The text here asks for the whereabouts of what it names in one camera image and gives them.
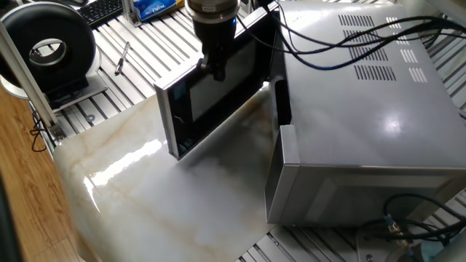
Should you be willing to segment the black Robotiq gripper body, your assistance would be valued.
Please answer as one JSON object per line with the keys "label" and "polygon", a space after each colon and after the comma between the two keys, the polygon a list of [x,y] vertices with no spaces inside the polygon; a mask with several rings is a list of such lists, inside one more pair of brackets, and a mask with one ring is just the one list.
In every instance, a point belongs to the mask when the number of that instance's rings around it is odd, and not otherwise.
{"label": "black Robotiq gripper body", "polygon": [[236,32],[235,20],[232,18],[213,24],[194,20],[194,32],[202,43],[202,52],[208,53],[211,49],[231,43]]}

